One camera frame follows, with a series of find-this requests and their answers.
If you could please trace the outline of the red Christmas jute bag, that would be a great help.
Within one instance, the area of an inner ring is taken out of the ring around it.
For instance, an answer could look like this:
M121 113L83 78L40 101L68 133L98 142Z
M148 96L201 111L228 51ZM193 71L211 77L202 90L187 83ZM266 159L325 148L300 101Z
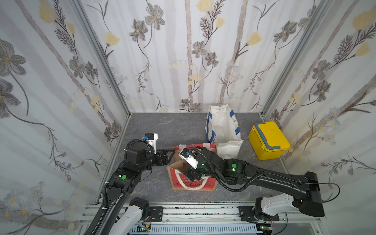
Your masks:
M216 145L210 143L173 147L172 150L175 151L173 155L174 163L167 167L171 187L174 191L214 192L217 181L212 177L197 174L197 171L179 156L184 148L192 147L203 147L216 153Z

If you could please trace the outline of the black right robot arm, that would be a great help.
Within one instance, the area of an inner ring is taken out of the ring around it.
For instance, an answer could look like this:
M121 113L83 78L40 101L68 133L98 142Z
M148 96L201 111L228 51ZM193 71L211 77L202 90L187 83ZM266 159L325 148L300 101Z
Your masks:
M276 172L239 159L222 159L203 147L184 148L179 156L190 165L184 175L192 181L208 176L233 193L243 192L249 186L281 193L272 198L260 198L257 213L274 216L276 213L272 209L281 212L290 209L308 216L325 216L318 177L314 172L308 171L304 175Z

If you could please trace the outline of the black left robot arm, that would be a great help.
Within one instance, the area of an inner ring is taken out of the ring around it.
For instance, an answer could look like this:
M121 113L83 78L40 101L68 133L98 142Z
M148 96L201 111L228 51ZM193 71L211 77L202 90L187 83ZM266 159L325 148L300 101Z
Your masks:
M102 205L85 234L110 234L126 199L141 181L142 172L168 165L173 155L171 149L158 150L145 140L131 140L124 150L124 161L102 188Z

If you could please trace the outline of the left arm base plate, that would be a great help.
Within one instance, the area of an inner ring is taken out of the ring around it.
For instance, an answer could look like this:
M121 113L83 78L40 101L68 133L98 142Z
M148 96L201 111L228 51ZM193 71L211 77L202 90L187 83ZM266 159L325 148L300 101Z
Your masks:
M162 222L163 207L149 207L143 209L141 221L142 222Z

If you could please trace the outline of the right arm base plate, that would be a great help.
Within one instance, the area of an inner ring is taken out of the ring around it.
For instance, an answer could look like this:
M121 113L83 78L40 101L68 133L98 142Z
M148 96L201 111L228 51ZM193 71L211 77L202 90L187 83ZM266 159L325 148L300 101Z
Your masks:
M278 215L268 215L256 206L239 206L239 214L241 221L249 223L262 224L280 220Z

